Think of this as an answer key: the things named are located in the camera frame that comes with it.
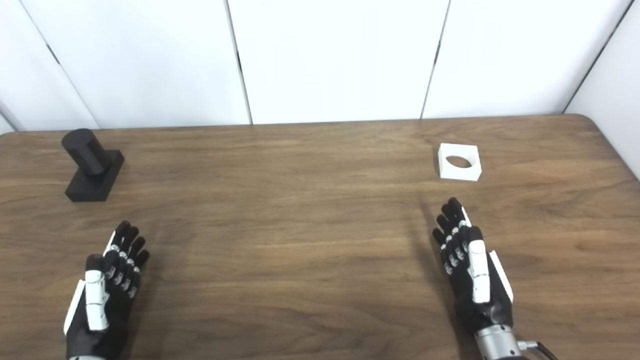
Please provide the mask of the black and white right hand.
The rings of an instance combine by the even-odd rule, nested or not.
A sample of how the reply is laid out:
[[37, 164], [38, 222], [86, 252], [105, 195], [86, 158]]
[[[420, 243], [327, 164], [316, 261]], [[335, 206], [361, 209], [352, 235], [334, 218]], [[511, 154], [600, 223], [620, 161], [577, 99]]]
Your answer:
[[448, 199], [436, 222], [432, 236], [462, 328], [473, 335], [492, 326], [514, 326], [513, 295], [505, 272], [462, 203], [455, 197]]

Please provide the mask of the black and white left hand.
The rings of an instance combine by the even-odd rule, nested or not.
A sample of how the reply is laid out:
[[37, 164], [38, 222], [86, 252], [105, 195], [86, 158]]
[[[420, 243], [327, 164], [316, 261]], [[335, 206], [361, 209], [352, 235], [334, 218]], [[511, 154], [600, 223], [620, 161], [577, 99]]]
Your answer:
[[150, 258], [139, 228], [122, 221], [102, 253], [87, 256], [62, 332], [67, 360], [116, 360], [130, 337], [130, 316]]

